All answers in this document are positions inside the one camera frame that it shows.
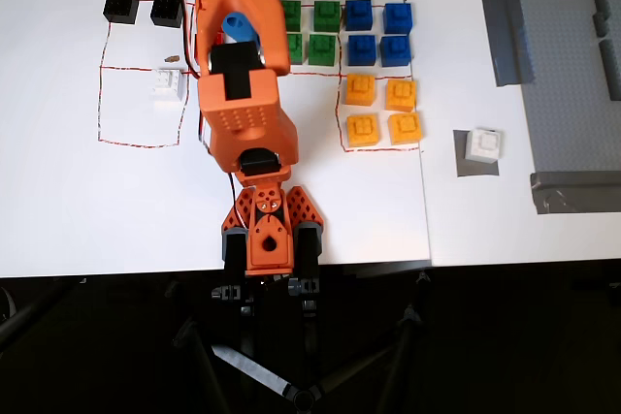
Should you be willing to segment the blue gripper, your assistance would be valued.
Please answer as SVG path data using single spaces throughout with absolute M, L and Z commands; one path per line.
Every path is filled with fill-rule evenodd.
M 233 12 L 222 22 L 224 34 L 234 42 L 259 43 L 259 36 L 247 17 L 239 12 Z

